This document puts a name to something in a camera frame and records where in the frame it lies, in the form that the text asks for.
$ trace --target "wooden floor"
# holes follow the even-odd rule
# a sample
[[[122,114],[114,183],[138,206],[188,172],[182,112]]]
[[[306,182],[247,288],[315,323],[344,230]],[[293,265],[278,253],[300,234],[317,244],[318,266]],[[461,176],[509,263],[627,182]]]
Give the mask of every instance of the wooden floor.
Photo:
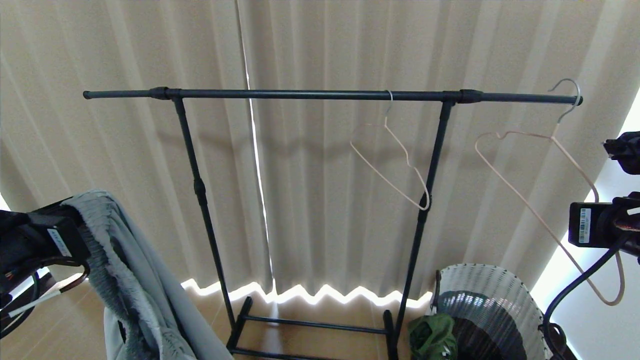
[[[222,342],[230,333],[221,293],[201,297],[187,290],[205,319]],[[240,311],[244,299],[233,302]],[[253,295],[252,315],[342,323],[382,328],[382,312],[389,308],[394,314],[398,304],[377,307],[365,297],[357,297],[341,304],[331,297],[310,305],[301,298],[284,304],[267,304],[258,294]],[[102,310],[104,306],[89,284],[48,300],[38,306],[17,330],[0,341],[0,359],[105,359]],[[426,310],[407,309],[406,319],[413,319]],[[286,352],[337,359],[386,359],[383,335],[361,332],[316,329],[262,322],[247,322],[239,341],[240,347],[269,352]],[[406,328],[399,340],[400,359],[409,359]],[[236,359],[255,359],[235,356]]]

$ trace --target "green garment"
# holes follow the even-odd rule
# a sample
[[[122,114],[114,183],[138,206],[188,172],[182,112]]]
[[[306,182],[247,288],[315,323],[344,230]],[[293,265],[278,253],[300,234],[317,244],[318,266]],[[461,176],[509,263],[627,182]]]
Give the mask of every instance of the green garment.
[[[418,360],[456,360],[454,320],[447,314],[423,316],[409,322],[409,346]]]

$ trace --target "gray fleece garment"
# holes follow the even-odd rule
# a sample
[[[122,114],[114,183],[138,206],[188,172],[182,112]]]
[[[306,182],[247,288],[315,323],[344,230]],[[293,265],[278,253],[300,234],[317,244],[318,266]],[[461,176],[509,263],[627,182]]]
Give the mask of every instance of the gray fleece garment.
[[[89,282],[105,305],[107,359],[232,359],[110,193],[91,190],[63,204],[76,208],[86,225],[81,232],[91,252]]]

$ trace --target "beige curtain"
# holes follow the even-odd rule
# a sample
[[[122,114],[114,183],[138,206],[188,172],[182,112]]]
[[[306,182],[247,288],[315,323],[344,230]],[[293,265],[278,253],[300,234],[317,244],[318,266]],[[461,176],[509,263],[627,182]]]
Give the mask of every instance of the beige curtain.
[[[595,176],[606,159],[600,142],[617,134],[640,84],[636,1],[11,0],[0,13],[0,192],[9,205],[29,210],[105,188],[179,279],[201,287],[217,277],[172,103],[87,101],[82,90],[545,93],[572,77],[585,103],[558,137]],[[563,85],[558,93],[571,91]],[[402,289],[417,209],[349,146],[353,138],[396,186],[420,198],[404,152],[379,127],[363,126],[381,125],[387,102],[185,103],[231,290],[256,281],[268,292],[272,279],[278,292],[296,284],[309,293],[324,284],[343,294]],[[423,176],[439,109],[398,101],[390,111],[389,126]],[[565,109],[454,107],[413,298],[430,290],[436,269],[463,261],[499,265],[533,284],[555,244],[473,143],[487,131],[548,133]],[[569,203],[588,190],[564,158],[543,140],[481,147],[562,233]]]

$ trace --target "barcode sticker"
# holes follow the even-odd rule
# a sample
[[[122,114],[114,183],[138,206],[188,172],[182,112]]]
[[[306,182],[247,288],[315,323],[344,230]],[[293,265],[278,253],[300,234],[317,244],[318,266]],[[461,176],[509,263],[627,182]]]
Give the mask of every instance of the barcode sticker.
[[[71,251],[69,251],[67,244],[65,244],[65,240],[62,240],[62,236],[60,236],[58,230],[47,229],[47,231],[49,232],[49,235],[51,235],[53,242],[58,247],[58,250],[60,250],[60,254],[62,254],[62,256],[71,256]]]
[[[591,209],[580,209],[580,231],[578,233],[578,242],[583,244],[589,243],[589,233],[591,232]]]

